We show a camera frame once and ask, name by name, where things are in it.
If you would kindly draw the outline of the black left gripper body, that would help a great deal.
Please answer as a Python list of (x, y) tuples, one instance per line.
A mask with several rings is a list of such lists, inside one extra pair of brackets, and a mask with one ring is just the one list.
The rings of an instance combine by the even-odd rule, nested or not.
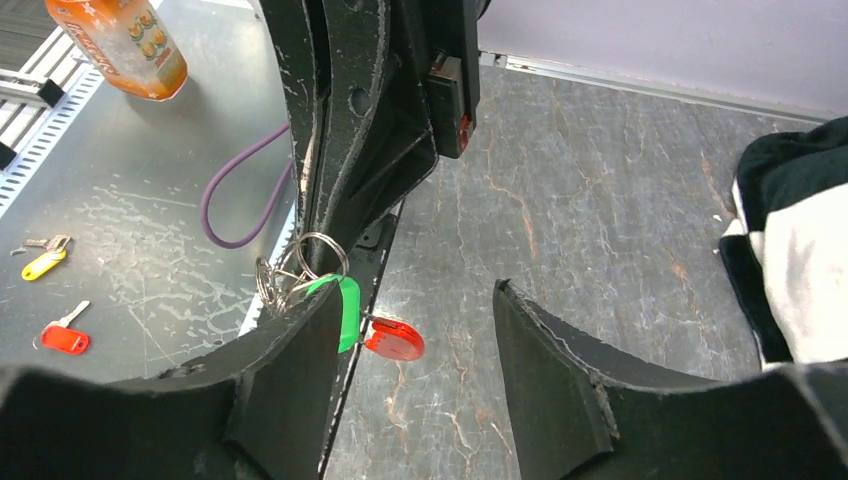
[(466, 150), (477, 123), (481, 3), (415, 1), (413, 5), (415, 36), (423, 47), (417, 73), (429, 128), (415, 152), (427, 159), (456, 159)]

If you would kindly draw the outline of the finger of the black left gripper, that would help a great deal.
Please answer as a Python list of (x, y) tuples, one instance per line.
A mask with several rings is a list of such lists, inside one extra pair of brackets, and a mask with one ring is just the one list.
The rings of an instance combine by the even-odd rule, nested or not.
[(311, 229), (350, 251), (434, 167), (418, 1), (327, 1), (330, 90), (311, 172)]
[(324, 145), (331, 60), (322, 1), (260, 3), (276, 51), (287, 105), (297, 182), (296, 231), (314, 228), (316, 182)]

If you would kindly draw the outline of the green tagged key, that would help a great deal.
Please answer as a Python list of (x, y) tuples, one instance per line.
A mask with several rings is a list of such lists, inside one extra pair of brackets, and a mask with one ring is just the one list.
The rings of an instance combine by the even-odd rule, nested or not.
[(336, 281), (342, 296), (342, 312), (340, 320), (339, 354), (350, 350), (360, 339), (360, 301), (361, 289), (351, 277), (339, 274), (327, 274), (307, 283), (305, 294), (310, 295), (326, 283)]

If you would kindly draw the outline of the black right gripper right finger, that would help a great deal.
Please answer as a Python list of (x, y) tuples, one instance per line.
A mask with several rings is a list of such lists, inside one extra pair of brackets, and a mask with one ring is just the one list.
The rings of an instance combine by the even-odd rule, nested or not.
[(525, 479), (843, 479), (847, 366), (789, 364), (722, 382), (646, 362), (493, 290)]

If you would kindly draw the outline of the silver split keyring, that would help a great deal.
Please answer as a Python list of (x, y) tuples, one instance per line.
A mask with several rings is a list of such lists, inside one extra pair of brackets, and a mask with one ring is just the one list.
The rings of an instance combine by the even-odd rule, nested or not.
[[(309, 265), (306, 251), (310, 240), (323, 242), (336, 254), (340, 261), (339, 273), (319, 275)], [(277, 260), (258, 257), (255, 262), (255, 280), (265, 309), (272, 315), (281, 315), (290, 304), (298, 303), (309, 287), (334, 276), (346, 276), (349, 269), (348, 256), (338, 242), (324, 233), (306, 232), (291, 240)]]

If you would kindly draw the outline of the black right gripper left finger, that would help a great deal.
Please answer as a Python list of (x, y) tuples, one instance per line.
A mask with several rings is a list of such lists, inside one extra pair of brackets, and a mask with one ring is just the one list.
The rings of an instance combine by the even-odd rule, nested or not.
[(342, 296), (159, 375), (98, 384), (1, 371), (5, 479), (315, 479), (337, 374)]

